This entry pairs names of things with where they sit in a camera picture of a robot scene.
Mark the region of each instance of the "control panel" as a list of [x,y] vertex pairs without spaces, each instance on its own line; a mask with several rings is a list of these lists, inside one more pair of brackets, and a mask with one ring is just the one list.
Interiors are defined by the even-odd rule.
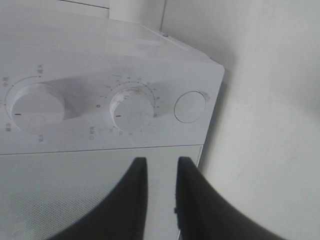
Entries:
[[0,154],[202,145],[224,74],[213,61],[9,44],[0,55]]

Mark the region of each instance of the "power level knob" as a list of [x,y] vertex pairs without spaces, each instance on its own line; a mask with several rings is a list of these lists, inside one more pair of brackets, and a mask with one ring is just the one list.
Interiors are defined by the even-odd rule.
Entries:
[[20,89],[11,105],[15,125],[28,133],[41,134],[48,125],[64,120],[65,100],[54,87],[34,83]]

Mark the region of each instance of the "timer knob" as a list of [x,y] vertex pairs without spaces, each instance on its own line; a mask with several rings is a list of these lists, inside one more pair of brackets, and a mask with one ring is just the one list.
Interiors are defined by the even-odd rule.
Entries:
[[114,124],[128,133],[141,130],[154,117],[154,107],[147,94],[137,88],[118,92],[112,98],[109,110]]

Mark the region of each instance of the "round button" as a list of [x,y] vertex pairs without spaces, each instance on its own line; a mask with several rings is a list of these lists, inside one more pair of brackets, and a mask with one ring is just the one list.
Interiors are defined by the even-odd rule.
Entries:
[[198,120],[205,109],[205,97],[198,91],[189,91],[176,101],[174,115],[180,122],[188,124]]

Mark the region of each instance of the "white microwave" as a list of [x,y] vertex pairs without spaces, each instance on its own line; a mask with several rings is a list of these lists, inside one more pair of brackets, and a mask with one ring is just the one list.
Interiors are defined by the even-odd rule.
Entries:
[[45,240],[147,158],[145,240],[176,240],[177,163],[201,156],[224,68],[140,24],[0,10],[0,239]]

